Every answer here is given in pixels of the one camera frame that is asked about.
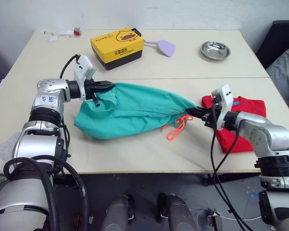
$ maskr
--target purple spatula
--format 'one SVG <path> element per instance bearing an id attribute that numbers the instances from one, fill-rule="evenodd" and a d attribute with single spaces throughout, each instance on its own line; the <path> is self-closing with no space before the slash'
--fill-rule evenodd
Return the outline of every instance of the purple spatula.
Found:
<path id="1" fill-rule="evenodd" d="M 160 40 L 157 42 L 150 42 L 150 41 L 144 40 L 144 42 L 156 44 L 158 46 L 159 51 L 168 57 L 172 57 L 172 55 L 175 52 L 175 45 L 173 45 L 172 43 L 165 41 L 165 40 Z"/>

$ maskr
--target yellow cardboard box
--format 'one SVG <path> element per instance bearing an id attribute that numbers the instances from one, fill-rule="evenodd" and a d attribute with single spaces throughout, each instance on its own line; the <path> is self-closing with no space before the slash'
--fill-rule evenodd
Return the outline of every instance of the yellow cardboard box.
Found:
<path id="1" fill-rule="evenodd" d="M 92 49 L 105 69 L 110 70 L 141 57 L 144 40 L 136 32 L 126 27 L 91 39 Z"/>

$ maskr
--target black cable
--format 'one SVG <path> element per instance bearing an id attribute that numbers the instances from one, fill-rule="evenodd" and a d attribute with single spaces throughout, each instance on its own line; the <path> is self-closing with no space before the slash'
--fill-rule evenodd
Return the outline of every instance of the black cable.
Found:
<path id="1" fill-rule="evenodd" d="M 60 74 L 60 78 L 63 77 L 63 73 L 65 72 L 67 66 L 73 61 L 73 59 L 76 59 L 76 61 L 79 59 L 80 55 L 78 54 L 75 54 L 72 58 L 70 58 L 67 63 L 64 65 L 62 71 L 61 71 L 61 74 Z"/>
<path id="2" fill-rule="evenodd" d="M 55 161 L 59 164 L 61 164 L 64 168 L 66 168 L 69 173 L 72 175 L 74 178 L 76 184 L 78 185 L 78 189 L 80 191 L 80 194 L 82 195 L 83 202 L 82 202 L 82 214 L 83 214 L 83 230 L 87 231 L 88 224 L 89 224 L 89 197 L 88 197 L 88 192 L 86 190 L 85 184 L 80 177 L 80 175 L 77 173 L 77 171 L 67 162 L 64 160 L 51 156 L 51 155 L 38 155 L 33 157 L 32 159 L 34 160 L 52 160 Z"/>
<path id="3" fill-rule="evenodd" d="M 238 138 L 239 138 L 240 125 L 239 125 L 239 127 L 237 128 L 237 130 L 236 130 L 235 140 L 233 141 L 233 143 L 232 143 L 231 147 L 229 148 L 227 154 L 224 156 L 224 158 L 222 159 L 222 161 L 219 163 L 218 168 L 216 168 L 215 171 L 214 171 L 214 174 L 213 174 L 213 182 L 216 183 L 215 180 L 216 180 L 216 179 L 218 180 L 218 184 L 219 184 L 219 186 L 221 187 L 221 190 L 223 191 L 223 193 L 224 193 L 224 195 L 225 195 L 225 198 L 226 198 L 227 202 L 229 203 L 229 208 L 230 208 L 230 210 L 233 212 L 236 220 L 239 219 L 239 220 L 242 222 L 242 224 L 243 224 L 248 230 L 253 231 L 253 230 L 246 224 L 246 222 L 240 217 L 240 215 L 236 212 L 236 210 L 234 209 L 234 207 L 233 207 L 233 205 L 231 204 L 230 199 L 229 199 L 227 193 L 225 192 L 225 190 L 224 190 L 224 188 L 223 188 L 223 186 L 222 186 L 222 183 L 221 183 L 221 181 L 220 181 L 220 179 L 219 179 L 219 177 L 218 177 L 218 175 L 217 175 L 218 169 L 220 168 L 220 166 L 222 165 L 222 163 L 225 161 L 225 159 L 227 158 L 227 156 L 230 154 L 231 150 L 234 148 L 234 146 L 235 146 L 235 144 L 236 144 L 236 142 L 237 142 L 237 140 L 238 140 Z"/>
<path id="4" fill-rule="evenodd" d="M 65 139 L 65 142 L 66 142 L 66 151 L 65 151 L 65 158 L 67 157 L 68 155 L 68 147 L 69 147 L 69 142 L 70 142 L 70 133 L 67 129 L 67 126 L 64 122 L 64 118 L 62 117 L 62 128 L 63 128 L 63 133 L 64 133 L 64 139 Z"/>
<path id="5" fill-rule="evenodd" d="M 211 143 L 211 153 L 210 153 L 210 156 L 211 156 L 211 162 L 212 162 L 212 166 L 213 166 L 213 170 L 214 170 L 214 173 L 213 173 L 213 184 L 217 190 L 217 192 L 219 193 L 219 195 L 221 196 L 221 198 L 225 201 L 225 203 L 228 205 L 230 211 L 233 213 L 233 215 L 235 216 L 239 226 L 241 227 L 242 230 L 244 230 L 244 228 L 242 227 L 242 224 L 250 231 L 253 231 L 247 224 L 245 221 L 243 221 L 243 219 L 239 216 L 239 214 L 236 212 L 236 210 L 234 209 L 233 205 L 231 204 L 231 201 L 229 200 L 229 197 L 227 195 L 227 193 L 225 192 L 222 184 L 221 184 L 221 181 L 217 175 L 217 171 L 218 169 L 220 168 L 220 166 L 223 164 L 223 162 L 225 161 L 225 159 L 229 156 L 231 150 L 234 148 L 237 140 L 238 140 L 238 137 L 239 137 L 239 129 L 240 129 L 240 126 L 238 127 L 237 131 L 236 131 L 236 137 L 235 137 L 235 140 L 233 141 L 231 147 L 229 148 L 227 154 L 224 156 L 224 158 L 221 160 L 221 162 L 219 163 L 218 167 L 215 168 L 215 165 L 214 165 L 214 160 L 213 160 L 213 145 L 214 145 L 214 141 L 215 141 L 215 137 L 216 137 L 216 130 L 217 130 L 217 125 L 216 125 L 216 114 L 215 114 L 215 104 L 212 105 L 212 117 L 213 117 L 213 122 L 214 122 L 214 135 L 213 135 L 213 138 L 212 138 L 212 143 Z M 221 191 L 218 189 L 217 185 L 216 185 L 216 180 L 218 181 L 218 184 L 219 186 L 221 187 L 221 190 L 223 191 L 223 194 L 224 196 L 222 195 Z"/>
<path id="6" fill-rule="evenodd" d="M 3 168 L 3 173 L 7 179 L 11 179 L 11 173 L 9 171 L 10 166 L 12 164 L 16 163 L 27 163 L 30 164 L 38 173 L 40 180 L 42 181 L 45 193 L 46 193 L 46 198 L 47 198 L 47 203 L 48 203 L 48 208 L 49 208 L 49 219 L 50 219 L 50 226 L 52 231 L 60 231 L 60 223 L 59 223 L 59 212 L 57 210 L 57 203 L 53 191 L 53 186 L 50 182 L 49 176 L 47 173 L 42 169 L 41 165 L 27 157 L 17 157 L 12 160 L 9 160 Z"/>
<path id="7" fill-rule="evenodd" d="M 223 199 L 223 201 L 226 203 L 226 205 L 231 209 L 232 205 L 231 205 L 231 203 L 229 203 L 230 201 L 228 201 L 223 196 L 222 192 L 217 187 L 216 181 L 215 181 L 215 174 L 216 174 L 217 171 L 216 171 L 215 164 L 214 164 L 214 159 L 213 159 L 213 148 L 214 148 L 214 142 L 215 142 L 216 133 L 217 133 L 217 123 L 216 123 L 215 104 L 214 103 L 212 105 L 212 117 L 213 117 L 213 122 L 214 122 L 214 129 L 213 129 L 214 133 L 213 133 L 212 142 L 211 142 L 210 158 L 211 158 L 211 163 L 212 163 L 212 167 L 213 167 L 213 170 L 214 170 L 214 173 L 213 173 L 213 185 L 214 185 L 217 193 L 220 195 L 220 197 Z M 236 216 L 235 216 L 235 218 L 236 218 L 236 221 L 238 222 L 239 226 L 241 227 L 241 229 L 244 231 L 245 229 L 242 226 L 242 224 L 240 223 L 239 219 Z"/>

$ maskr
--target paper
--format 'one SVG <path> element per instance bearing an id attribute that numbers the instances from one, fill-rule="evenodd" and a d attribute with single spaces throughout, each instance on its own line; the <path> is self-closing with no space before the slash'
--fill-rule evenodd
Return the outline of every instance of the paper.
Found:
<path id="1" fill-rule="evenodd" d="M 20 132 L 15 132 L 7 141 L 0 144 L 0 157 L 4 160 L 4 164 L 0 166 L 0 172 L 3 173 L 3 167 L 7 161 L 12 158 L 13 148 L 20 136 Z"/>
<path id="2" fill-rule="evenodd" d="M 48 41 L 49 42 L 54 42 L 54 41 L 57 41 L 57 40 L 58 40 L 58 36 L 56 36 L 56 35 L 52 35 L 52 36 L 48 37 Z"/>
<path id="3" fill-rule="evenodd" d="M 60 31 L 60 35 L 73 35 L 74 31 L 73 30 L 63 30 Z"/>

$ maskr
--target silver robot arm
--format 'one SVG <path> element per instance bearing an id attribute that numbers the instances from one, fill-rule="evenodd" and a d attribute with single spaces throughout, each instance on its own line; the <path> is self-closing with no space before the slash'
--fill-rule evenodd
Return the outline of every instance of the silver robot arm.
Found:
<path id="1" fill-rule="evenodd" d="M 251 143 L 258 157 L 255 167 L 261 169 L 261 185 L 266 188 L 259 193 L 263 221 L 278 231 L 289 231 L 289 131 L 259 115 L 231 112 L 233 97 L 228 85 L 213 91 L 212 96 L 217 129 L 238 130 L 239 135 Z M 213 128 L 213 108 L 186 111 Z"/>
<path id="2" fill-rule="evenodd" d="M 112 89 L 108 81 L 94 82 L 95 72 L 90 60 L 84 55 L 76 56 L 73 81 L 44 79 L 37 84 L 38 93 L 33 102 L 29 121 L 13 149 L 13 158 L 47 155 L 66 161 L 68 153 L 61 138 L 64 103 L 71 99 L 93 99 L 98 106 L 95 93 Z M 61 166 L 51 160 L 39 160 L 40 166 L 52 174 Z M 16 168 L 10 182 L 0 191 L 0 231 L 34 231 L 45 227 L 49 215 L 46 193 L 39 176 L 28 165 Z"/>

